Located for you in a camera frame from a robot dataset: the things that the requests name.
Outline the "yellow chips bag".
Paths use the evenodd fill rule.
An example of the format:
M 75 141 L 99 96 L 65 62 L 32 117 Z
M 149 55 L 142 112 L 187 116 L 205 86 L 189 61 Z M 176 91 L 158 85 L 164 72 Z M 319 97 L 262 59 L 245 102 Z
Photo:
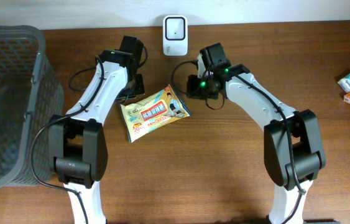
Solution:
M 129 142 L 134 142 L 157 128 L 191 116 L 189 109 L 171 85 L 137 103 L 120 105 L 120 110 Z

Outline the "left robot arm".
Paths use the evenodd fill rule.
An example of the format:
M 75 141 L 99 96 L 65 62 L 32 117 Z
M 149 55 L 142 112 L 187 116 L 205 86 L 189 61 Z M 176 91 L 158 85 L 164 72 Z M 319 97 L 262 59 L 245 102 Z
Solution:
M 106 223 L 100 181 L 108 164 L 103 125 L 117 101 L 145 93 L 141 40 L 125 35 L 117 50 L 96 56 L 94 76 L 78 102 L 65 115 L 54 115 L 48 128 L 49 166 L 70 196 L 75 223 Z

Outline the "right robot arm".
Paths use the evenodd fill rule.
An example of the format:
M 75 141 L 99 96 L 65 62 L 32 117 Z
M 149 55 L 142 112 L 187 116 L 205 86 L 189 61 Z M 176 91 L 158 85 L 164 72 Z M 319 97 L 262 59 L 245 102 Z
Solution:
M 232 65 L 223 46 L 200 50 L 198 69 L 187 81 L 187 97 L 222 95 L 242 108 L 264 133 L 264 165 L 275 184 L 269 223 L 304 223 L 306 195 L 326 165 L 318 118 L 298 111 L 267 91 L 243 64 Z

